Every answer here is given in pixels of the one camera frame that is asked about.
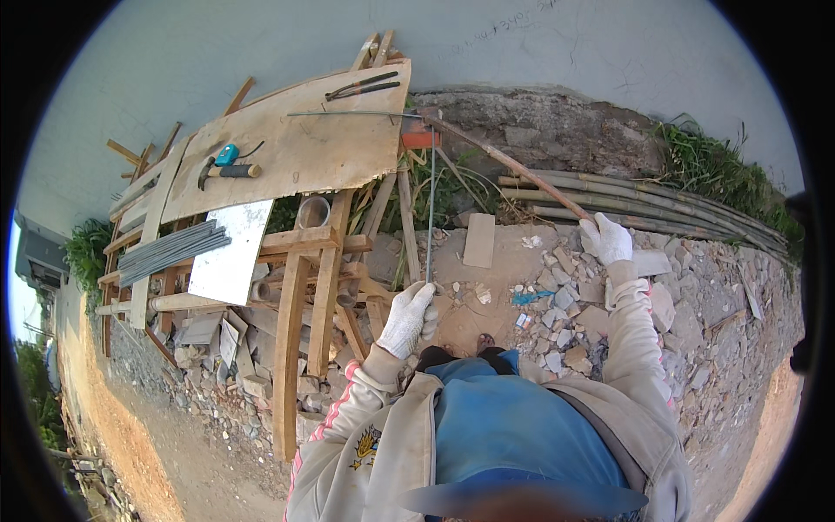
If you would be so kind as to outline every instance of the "sky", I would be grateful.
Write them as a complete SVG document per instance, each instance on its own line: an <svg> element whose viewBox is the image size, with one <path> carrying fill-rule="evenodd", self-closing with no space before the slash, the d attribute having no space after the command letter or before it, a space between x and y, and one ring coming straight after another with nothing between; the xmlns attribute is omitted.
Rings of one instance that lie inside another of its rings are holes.
<svg viewBox="0 0 835 522"><path fill-rule="evenodd" d="M30 332L24 326L24 322L39 327L41 307L38 305L38 298L35 289L30 288L26 282L14 273L14 260L18 257L18 241L20 240L20 227L12 222L12 234L9 245L9 258L7 259L7 309L9 312L9 326L12 328L12 336L23 341L35 341L35 333Z"/></svg>

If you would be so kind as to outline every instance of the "person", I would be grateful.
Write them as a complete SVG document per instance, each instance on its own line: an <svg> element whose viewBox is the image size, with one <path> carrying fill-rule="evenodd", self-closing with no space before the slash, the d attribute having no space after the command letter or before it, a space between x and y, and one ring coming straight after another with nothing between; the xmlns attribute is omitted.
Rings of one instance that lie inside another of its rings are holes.
<svg viewBox="0 0 835 522"><path fill-rule="evenodd" d="M553 480L637 491L633 518L686 520L692 478L668 401L671 389L650 317L650 284L638 279L629 232L601 214L580 227L611 278L615 310L603 382L537 384L520 376L515 350L479 338L478 357L440 347L420 354L394 400L397 374L432 337L434 285L397 295L381 336L325 420L296 452L285 520L423 520L398 495L480 479Z"/></svg>

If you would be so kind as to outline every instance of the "pliers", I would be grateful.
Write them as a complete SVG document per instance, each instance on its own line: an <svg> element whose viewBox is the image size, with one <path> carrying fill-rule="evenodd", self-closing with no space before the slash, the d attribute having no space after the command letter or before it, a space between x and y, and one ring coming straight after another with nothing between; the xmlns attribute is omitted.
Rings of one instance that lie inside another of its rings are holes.
<svg viewBox="0 0 835 522"><path fill-rule="evenodd" d="M397 87L400 85L400 82L388 82L387 84L377 84L377 85L370 85L368 87L362 87L363 85L373 84L374 82L378 82L382 79L391 78L392 76L397 76L397 71L392 71L391 73L379 74L377 76L372 76L369 79L363 79L358 82L354 82L353 84L346 85L345 87L341 87L332 93L325 93L325 100L331 101L337 98L347 98L349 96L355 96L357 94L362 93L371 93L373 91L383 90L383 89L391 89L392 87Z"/></svg>

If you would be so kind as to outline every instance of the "hand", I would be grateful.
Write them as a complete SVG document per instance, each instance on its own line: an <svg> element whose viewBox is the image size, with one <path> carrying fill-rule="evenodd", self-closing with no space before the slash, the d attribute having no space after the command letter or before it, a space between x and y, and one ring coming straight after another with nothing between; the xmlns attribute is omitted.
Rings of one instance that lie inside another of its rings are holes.
<svg viewBox="0 0 835 522"><path fill-rule="evenodd" d="M397 294L377 345L405 359L418 347L418 339L431 339L438 326L438 309L432 306L434 296L435 285L420 281Z"/></svg>
<svg viewBox="0 0 835 522"><path fill-rule="evenodd" d="M632 236L617 223L609 221L602 212L595 214L597 226L589 220L580 220L579 227L591 239L597 250L597 258L608 266L615 261L632 261Z"/></svg>

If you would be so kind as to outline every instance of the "hammer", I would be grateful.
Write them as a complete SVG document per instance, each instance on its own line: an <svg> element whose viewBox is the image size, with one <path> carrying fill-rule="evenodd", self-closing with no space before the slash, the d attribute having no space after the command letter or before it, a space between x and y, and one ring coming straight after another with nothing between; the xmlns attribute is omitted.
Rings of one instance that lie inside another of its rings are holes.
<svg viewBox="0 0 835 522"><path fill-rule="evenodd" d="M197 188L205 190L206 178L257 178L260 173L260 165L215 167L215 158L210 156L206 160L203 170L200 171L200 178L197 179Z"/></svg>

